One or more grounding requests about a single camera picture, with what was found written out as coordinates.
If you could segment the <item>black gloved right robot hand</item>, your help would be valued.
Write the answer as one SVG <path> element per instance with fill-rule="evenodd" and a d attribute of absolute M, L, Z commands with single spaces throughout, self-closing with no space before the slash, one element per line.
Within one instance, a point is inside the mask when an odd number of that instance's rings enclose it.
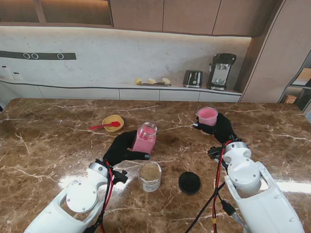
<path fill-rule="evenodd" d="M 228 140 L 234 141 L 238 138 L 233 131 L 230 120 L 221 113 L 217 116 L 215 126 L 199 123 L 199 121 L 193 123 L 193 126 L 198 130 L 213 135 L 221 144 L 227 142 Z"/>

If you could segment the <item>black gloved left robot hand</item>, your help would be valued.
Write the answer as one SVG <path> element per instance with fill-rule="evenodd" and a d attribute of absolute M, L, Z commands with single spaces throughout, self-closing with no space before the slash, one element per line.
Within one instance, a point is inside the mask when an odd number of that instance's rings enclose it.
<path fill-rule="evenodd" d="M 103 156 L 103 160 L 108 161 L 111 166 L 115 166 L 125 160 L 149 160 L 150 154 L 129 150 L 132 148 L 136 135 L 137 130 L 118 135 Z"/>

